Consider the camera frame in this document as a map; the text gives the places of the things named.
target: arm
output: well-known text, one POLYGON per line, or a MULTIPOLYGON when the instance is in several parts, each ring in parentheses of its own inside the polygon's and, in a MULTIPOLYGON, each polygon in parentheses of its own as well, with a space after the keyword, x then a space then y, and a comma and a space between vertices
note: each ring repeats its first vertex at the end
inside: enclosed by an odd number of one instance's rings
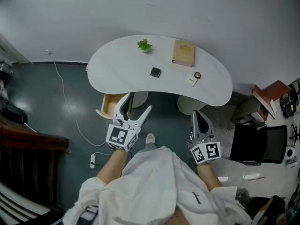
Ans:
POLYGON ((209 191, 222 186, 219 179, 211 169, 210 164, 206 163, 198 165, 197 173, 199 178, 206 184, 209 191))
POLYGON ((104 167, 98 172, 97 178, 105 184, 119 178, 125 166, 127 154, 127 152, 115 150, 104 167))

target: power cord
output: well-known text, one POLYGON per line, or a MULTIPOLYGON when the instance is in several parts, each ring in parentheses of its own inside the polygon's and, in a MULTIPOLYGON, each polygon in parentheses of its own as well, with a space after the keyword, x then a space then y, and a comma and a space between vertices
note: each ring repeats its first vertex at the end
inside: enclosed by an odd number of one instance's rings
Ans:
MULTIPOLYGON (((56 63, 55 63, 54 60, 53 60, 53 63, 54 63, 54 65, 55 65, 56 73, 57 73, 57 75, 58 75, 58 76, 60 77, 60 79, 61 79, 61 83, 62 83, 62 91, 63 91, 63 94, 64 94, 65 101, 66 101, 66 103, 67 103, 67 107, 68 107, 69 111, 74 115, 74 118, 75 118, 76 125, 77 125, 77 128, 78 128, 79 133, 80 133, 80 134, 84 137, 84 139, 85 139, 86 141, 88 141, 91 145, 96 146, 96 147, 101 147, 101 146, 103 146, 104 144, 106 144, 106 142, 103 142, 102 144, 98 144, 98 145, 97 145, 97 144, 94 144, 94 143, 92 143, 90 140, 88 140, 88 138, 81 132, 81 130, 80 130, 80 128, 79 128, 79 124, 78 124, 78 120, 77 120, 76 114, 75 114, 75 113, 72 111, 72 109, 70 108, 68 99, 67 99, 67 97, 66 97, 64 80, 63 80, 62 76, 60 75, 60 73, 58 72, 57 66, 56 66, 56 63)), ((94 154, 96 154, 96 153, 99 153, 99 154, 102 154, 102 155, 112 155, 112 154, 106 154, 106 153, 102 153, 102 152, 95 152, 94 154)))

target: curved desk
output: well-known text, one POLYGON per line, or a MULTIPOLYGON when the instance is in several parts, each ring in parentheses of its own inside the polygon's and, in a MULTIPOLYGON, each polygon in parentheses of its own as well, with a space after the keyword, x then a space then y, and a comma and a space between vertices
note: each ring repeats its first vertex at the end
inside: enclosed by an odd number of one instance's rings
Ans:
POLYGON ((233 86, 226 68, 199 47, 195 47, 192 67, 172 63, 175 40, 157 35, 113 40, 91 57, 87 66, 89 82, 106 94, 156 91, 183 95, 211 106, 227 103, 233 86), (150 53, 143 53, 136 44, 145 38, 153 45, 150 53), (162 70, 159 78, 150 75, 153 67, 162 70), (200 72, 201 78, 192 87, 186 79, 195 72, 200 72))

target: black chair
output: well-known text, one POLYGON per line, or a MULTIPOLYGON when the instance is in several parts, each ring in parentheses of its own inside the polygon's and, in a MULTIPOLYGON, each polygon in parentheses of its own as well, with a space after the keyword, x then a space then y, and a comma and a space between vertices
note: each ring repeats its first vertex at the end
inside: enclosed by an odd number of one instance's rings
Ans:
POLYGON ((285 156, 286 144, 286 125, 257 130, 236 124, 229 159, 252 166, 261 163, 280 164, 285 156))

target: white wall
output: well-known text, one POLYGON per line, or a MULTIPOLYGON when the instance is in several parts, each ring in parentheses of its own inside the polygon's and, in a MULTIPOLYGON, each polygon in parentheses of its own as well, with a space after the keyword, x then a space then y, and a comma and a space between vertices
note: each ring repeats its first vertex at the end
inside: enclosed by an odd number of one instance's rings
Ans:
POLYGON ((220 60, 236 91, 300 77, 300 0, 0 0, 0 32, 31 61, 88 62, 133 34, 189 40, 220 60))

